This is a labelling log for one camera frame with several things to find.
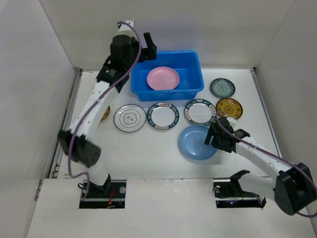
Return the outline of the light blue plastic plate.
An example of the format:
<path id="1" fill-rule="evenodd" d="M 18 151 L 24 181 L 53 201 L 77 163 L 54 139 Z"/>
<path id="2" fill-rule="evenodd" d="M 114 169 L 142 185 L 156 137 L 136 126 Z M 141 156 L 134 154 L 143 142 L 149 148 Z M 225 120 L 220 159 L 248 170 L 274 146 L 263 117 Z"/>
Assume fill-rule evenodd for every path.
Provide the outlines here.
<path id="1" fill-rule="evenodd" d="M 217 153 L 216 148 L 205 145 L 208 130 L 209 128 L 203 125 L 191 125 L 180 134 L 180 150 L 191 163 L 207 163 Z"/>

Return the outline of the pink plastic plate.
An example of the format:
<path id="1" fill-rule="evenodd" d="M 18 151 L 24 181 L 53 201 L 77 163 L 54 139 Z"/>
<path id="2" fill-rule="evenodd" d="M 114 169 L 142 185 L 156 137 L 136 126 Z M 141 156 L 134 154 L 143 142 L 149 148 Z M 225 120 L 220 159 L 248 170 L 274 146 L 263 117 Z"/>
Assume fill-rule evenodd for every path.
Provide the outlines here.
<path id="1" fill-rule="evenodd" d="M 152 69 L 147 75 L 147 84 L 153 90 L 173 90 L 180 81 L 179 74 L 170 67 L 161 66 Z"/>

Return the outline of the white plate thin green rim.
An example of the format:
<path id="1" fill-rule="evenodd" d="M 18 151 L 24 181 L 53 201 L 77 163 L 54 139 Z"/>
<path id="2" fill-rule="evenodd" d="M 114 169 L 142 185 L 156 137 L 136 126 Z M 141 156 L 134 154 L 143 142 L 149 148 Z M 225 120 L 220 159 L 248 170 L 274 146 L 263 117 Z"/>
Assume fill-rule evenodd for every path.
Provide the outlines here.
<path id="1" fill-rule="evenodd" d="M 146 112 L 135 104 L 120 107 L 113 117 L 114 125 L 122 132 L 133 133 L 140 130 L 146 122 Z"/>

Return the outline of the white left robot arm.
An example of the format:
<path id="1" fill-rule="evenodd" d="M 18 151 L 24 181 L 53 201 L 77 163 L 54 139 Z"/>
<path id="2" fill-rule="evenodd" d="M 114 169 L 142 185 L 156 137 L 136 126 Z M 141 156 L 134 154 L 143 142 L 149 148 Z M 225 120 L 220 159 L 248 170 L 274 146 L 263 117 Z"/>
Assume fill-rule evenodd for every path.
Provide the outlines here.
<path id="1" fill-rule="evenodd" d="M 101 149 L 93 138 L 103 115 L 128 81 L 138 63 L 157 58 L 157 47 L 149 32 L 143 34 L 146 48 L 134 28 L 133 20 L 119 21 L 118 34 L 110 44 L 110 55 L 96 77 L 93 90 L 77 119 L 57 137 L 68 157 L 68 174 L 72 179 L 86 176 L 80 185 L 88 193 L 91 188 L 100 196 L 111 192 L 111 177 L 101 160 Z"/>

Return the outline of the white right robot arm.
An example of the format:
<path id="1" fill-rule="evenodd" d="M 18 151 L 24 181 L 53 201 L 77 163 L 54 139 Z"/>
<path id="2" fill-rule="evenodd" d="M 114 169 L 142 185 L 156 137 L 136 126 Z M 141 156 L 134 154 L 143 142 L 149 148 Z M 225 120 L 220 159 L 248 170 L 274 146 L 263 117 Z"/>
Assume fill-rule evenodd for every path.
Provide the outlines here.
<path id="1" fill-rule="evenodd" d="M 213 191 L 220 199 L 253 193 L 274 201 L 290 216 L 299 214 L 317 199 L 317 187 L 305 164 L 295 165 L 265 150 L 246 131 L 233 130 L 225 117 L 217 118 L 210 124 L 204 144 L 236 153 L 266 174 L 266 177 L 260 177 L 248 170 L 241 170 L 224 184 L 214 182 Z"/>

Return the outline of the blue plastic bin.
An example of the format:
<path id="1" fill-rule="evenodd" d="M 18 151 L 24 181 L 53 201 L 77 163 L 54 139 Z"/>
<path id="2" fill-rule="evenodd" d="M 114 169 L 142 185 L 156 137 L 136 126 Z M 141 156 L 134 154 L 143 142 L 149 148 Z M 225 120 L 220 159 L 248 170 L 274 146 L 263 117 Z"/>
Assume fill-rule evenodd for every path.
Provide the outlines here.
<path id="1" fill-rule="evenodd" d="M 180 82 L 173 90 L 153 90 L 147 83 L 151 70 L 160 66 L 174 69 Z M 140 101 L 191 100 L 204 89 L 198 55 L 195 51 L 158 52 L 156 60 L 137 63 L 131 73 L 131 91 Z"/>

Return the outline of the green rim plate right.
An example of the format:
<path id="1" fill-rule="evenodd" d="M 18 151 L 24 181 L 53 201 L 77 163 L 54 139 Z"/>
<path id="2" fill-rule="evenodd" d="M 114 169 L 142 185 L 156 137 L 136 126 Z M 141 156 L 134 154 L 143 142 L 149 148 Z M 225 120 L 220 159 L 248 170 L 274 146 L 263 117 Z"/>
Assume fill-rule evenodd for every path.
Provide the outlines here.
<path id="1" fill-rule="evenodd" d="M 216 120 L 215 106 L 205 99 L 193 99 L 189 101 L 184 109 L 188 122 L 199 125 L 209 125 Z"/>

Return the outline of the yellow patterned plate right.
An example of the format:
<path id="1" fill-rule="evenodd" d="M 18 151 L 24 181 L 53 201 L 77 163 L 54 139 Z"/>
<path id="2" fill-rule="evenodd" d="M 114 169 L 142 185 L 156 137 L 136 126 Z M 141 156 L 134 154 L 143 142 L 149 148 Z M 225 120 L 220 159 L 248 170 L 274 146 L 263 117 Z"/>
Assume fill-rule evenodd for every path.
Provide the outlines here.
<path id="1" fill-rule="evenodd" d="M 234 119 L 239 119 L 243 114 L 242 105 L 232 98 L 220 99 L 216 104 L 216 109 Z"/>

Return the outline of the yellow patterned plate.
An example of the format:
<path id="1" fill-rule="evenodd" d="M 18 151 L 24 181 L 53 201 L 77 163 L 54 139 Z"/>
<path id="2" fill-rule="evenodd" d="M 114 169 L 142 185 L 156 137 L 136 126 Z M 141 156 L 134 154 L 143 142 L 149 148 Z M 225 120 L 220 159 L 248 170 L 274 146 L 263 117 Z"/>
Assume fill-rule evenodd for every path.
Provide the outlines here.
<path id="1" fill-rule="evenodd" d="M 101 121 L 105 120 L 108 117 L 109 113 L 110 113 L 110 106 L 107 107 L 105 113 L 103 114 L 101 118 Z"/>
<path id="2" fill-rule="evenodd" d="M 243 114 L 242 105 L 232 98 L 220 99 L 216 104 L 216 109 L 234 119 L 239 119 Z"/>

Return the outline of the celadon blue pattern plate right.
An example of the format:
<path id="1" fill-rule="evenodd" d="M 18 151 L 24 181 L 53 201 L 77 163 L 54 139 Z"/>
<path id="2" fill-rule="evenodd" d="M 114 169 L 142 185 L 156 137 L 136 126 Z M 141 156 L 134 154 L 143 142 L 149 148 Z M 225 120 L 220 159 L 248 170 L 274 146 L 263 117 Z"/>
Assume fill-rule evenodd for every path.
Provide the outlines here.
<path id="1" fill-rule="evenodd" d="M 218 98 L 229 98 L 234 95 L 236 88 L 230 80 L 217 78 L 211 82 L 210 91 Z"/>

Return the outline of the green rim plate left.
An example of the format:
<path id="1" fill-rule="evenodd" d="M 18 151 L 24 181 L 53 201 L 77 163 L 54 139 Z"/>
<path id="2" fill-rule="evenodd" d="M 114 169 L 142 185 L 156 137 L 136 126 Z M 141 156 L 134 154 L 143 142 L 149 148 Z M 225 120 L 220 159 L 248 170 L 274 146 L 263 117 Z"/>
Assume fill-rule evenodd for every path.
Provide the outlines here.
<path id="1" fill-rule="evenodd" d="M 171 103 L 158 102 L 150 106 L 147 111 L 147 122 L 157 130 L 170 130 L 179 122 L 179 111 Z"/>

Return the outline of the yellow patterned plate left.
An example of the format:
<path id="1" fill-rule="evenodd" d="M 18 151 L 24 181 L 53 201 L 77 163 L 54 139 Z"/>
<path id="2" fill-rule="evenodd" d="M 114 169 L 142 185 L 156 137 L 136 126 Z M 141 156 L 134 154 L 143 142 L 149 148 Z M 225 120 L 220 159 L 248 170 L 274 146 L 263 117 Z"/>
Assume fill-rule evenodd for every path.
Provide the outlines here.
<path id="1" fill-rule="evenodd" d="M 110 113 L 110 106 L 107 107 L 105 113 L 103 114 L 101 118 L 101 121 L 105 120 L 108 117 L 109 113 Z"/>

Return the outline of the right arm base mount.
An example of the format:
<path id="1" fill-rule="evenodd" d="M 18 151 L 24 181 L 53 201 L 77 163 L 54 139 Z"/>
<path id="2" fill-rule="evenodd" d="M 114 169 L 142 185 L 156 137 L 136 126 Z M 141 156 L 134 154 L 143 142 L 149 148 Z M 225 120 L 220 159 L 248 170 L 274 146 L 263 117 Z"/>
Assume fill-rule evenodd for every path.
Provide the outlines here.
<path id="1" fill-rule="evenodd" d="M 229 178 L 216 178 L 213 180 L 212 193 L 215 204 L 220 208 L 264 208 L 266 198 L 258 194 L 243 191 L 238 180 L 248 175 L 248 170 L 241 170 Z"/>

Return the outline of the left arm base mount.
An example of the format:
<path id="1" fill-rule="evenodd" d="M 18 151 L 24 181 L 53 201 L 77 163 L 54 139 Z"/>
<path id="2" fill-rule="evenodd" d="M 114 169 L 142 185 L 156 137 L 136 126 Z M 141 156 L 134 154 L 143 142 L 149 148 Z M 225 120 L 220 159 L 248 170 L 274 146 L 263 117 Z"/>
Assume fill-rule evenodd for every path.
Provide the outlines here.
<path id="1" fill-rule="evenodd" d="M 112 180 L 108 176 L 103 186 L 87 182 L 77 184 L 81 189 L 80 209 L 124 209 L 127 180 Z"/>

